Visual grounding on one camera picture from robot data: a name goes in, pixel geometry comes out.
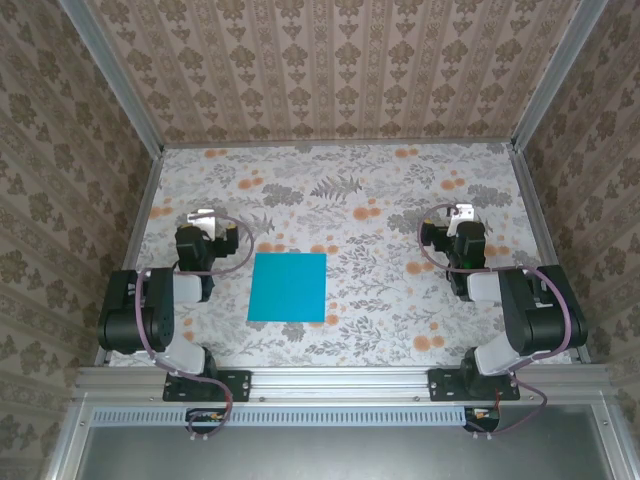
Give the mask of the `floral patterned table covering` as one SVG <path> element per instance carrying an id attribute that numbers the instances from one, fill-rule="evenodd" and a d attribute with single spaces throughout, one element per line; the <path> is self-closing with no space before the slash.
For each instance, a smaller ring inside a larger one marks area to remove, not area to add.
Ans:
<path id="1" fill-rule="evenodd" d="M 245 223 L 254 249 L 327 259 L 323 319 L 253 322 L 253 263 L 222 259 L 212 298 L 176 310 L 176 334 L 230 367 L 455 364 L 503 328 L 497 304 L 456 298 L 418 247 L 425 212 L 469 203 L 487 232 L 491 266 L 539 254 L 503 143 L 171 149 L 137 258 L 164 267 L 189 212 L 213 208 Z"/>

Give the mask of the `grey metal panel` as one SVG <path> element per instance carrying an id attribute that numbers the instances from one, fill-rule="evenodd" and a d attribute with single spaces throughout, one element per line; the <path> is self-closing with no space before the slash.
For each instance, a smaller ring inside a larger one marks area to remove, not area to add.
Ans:
<path id="1" fill-rule="evenodd" d="M 79 480 L 613 480 L 590 425 L 540 420 L 503 437 L 461 428 L 98 428 Z"/>

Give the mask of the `aluminium side rail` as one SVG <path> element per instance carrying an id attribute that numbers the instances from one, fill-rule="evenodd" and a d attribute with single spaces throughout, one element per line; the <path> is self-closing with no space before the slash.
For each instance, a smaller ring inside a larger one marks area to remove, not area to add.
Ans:
<path id="1" fill-rule="evenodd" d="M 140 253 L 146 226 L 152 210 L 153 200 L 159 185 L 159 180 L 164 164 L 164 155 L 160 153 L 153 159 L 149 177 L 143 192 L 141 204 L 133 226 L 131 237 L 122 267 L 126 270 L 134 269 Z"/>
<path id="2" fill-rule="evenodd" d="M 536 242 L 539 258 L 543 264 L 558 264 L 558 256 L 525 156 L 515 147 L 512 148 L 511 163 L 518 182 L 523 205 L 527 212 L 531 231 Z"/>

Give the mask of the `aluminium mounting rail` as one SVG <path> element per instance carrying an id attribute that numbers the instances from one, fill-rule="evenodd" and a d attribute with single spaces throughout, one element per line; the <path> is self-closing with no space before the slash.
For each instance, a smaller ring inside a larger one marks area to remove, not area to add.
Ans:
<path id="1" fill-rule="evenodd" d="M 422 367 L 252 367 L 249 405 L 410 405 L 432 402 Z M 517 379 L 535 390 L 520 390 L 532 405 L 548 397 L 551 405 L 592 404 L 612 393 L 606 368 L 593 364 L 531 365 Z M 83 368 L 72 399 L 94 405 L 159 406 L 165 374 L 151 367 Z"/>

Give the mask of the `aluminium frame post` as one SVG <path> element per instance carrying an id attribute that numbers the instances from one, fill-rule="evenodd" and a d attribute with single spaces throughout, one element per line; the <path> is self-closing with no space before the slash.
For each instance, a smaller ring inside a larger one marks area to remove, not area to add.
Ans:
<path id="1" fill-rule="evenodd" d="M 515 153 L 524 152 L 607 3 L 608 0 L 580 1 L 512 135 Z"/>
<path id="2" fill-rule="evenodd" d="M 84 0 L 59 1 L 149 155 L 153 160 L 160 157 L 164 142 L 153 125 L 141 96 L 136 92 L 125 68 L 117 59 L 115 50 L 110 46 L 104 29 L 98 24 Z"/>

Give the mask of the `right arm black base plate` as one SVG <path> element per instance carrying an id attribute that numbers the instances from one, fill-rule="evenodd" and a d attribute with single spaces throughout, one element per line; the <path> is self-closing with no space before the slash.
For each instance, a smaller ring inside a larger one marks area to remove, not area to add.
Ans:
<path id="1" fill-rule="evenodd" d="M 520 399 L 519 387 L 508 375 L 483 376 L 459 369 L 437 368 L 427 372 L 433 401 L 491 401 Z"/>

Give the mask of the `blue paper sheet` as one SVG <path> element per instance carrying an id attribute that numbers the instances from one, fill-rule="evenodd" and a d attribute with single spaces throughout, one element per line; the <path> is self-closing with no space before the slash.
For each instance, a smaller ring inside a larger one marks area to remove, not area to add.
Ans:
<path id="1" fill-rule="evenodd" d="M 323 323 L 327 255 L 258 253 L 249 298 L 249 322 Z"/>

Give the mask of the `black controller board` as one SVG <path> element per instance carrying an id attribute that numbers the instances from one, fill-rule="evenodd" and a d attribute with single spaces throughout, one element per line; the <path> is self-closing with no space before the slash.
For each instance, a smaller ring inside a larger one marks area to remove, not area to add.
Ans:
<path id="1" fill-rule="evenodd" d="M 464 409 L 464 429 L 471 433 L 492 433 L 500 422 L 500 410 L 497 407 L 466 407 Z"/>
<path id="2" fill-rule="evenodd" d="M 185 428 L 196 436 L 211 436 L 227 421 L 226 408 L 191 408 L 185 413 Z"/>

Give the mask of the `thin aluminium edge rail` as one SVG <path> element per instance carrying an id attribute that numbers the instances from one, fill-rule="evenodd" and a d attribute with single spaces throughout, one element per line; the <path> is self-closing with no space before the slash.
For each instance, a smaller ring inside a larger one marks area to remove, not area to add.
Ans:
<path id="1" fill-rule="evenodd" d="M 471 145 L 476 143 L 512 144 L 510 138 L 395 138 L 395 139 L 322 139 L 322 140 L 275 140 L 275 141 L 232 141 L 208 143 L 166 143 L 164 150 L 205 149 L 205 148 L 261 148 L 261 147 L 315 147 L 351 145 Z"/>

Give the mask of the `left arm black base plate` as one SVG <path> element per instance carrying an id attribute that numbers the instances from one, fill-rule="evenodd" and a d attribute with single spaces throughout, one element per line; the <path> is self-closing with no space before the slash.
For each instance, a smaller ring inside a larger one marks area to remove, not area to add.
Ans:
<path id="1" fill-rule="evenodd" d="M 216 379 L 231 392 L 234 402 L 247 402 L 251 393 L 250 370 L 219 370 Z M 164 402 L 224 402 L 223 390 L 210 382 L 195 381 L 166 375 L 162 399 Z"/>

